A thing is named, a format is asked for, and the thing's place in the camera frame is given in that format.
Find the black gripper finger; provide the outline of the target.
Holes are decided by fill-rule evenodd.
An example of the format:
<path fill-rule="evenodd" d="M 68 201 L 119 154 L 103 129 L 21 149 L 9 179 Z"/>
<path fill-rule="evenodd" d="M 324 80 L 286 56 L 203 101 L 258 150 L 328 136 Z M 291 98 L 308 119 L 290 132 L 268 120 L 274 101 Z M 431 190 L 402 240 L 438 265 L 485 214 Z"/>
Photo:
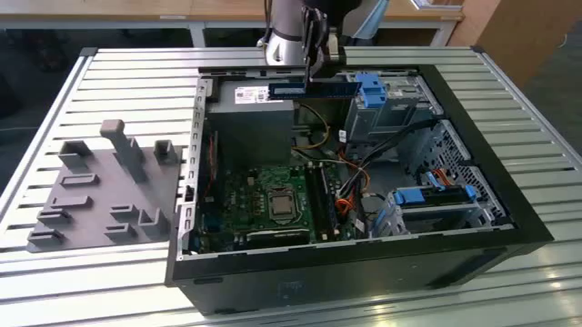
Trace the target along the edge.
<path fill-rule="evenodd" d="M 306 65 L 306 83 L 312 82 L 323 65 L 327 45 L 327 15 L 310 6 L 303 6 L 303 56 Z"/>
<path fill-rule="evenodd" d="M 322 67 L 335 69 L 346 63 L 344 47 L 340 45 L 340 31 L 336 27 L 327 29 L 322 41 Z"/>

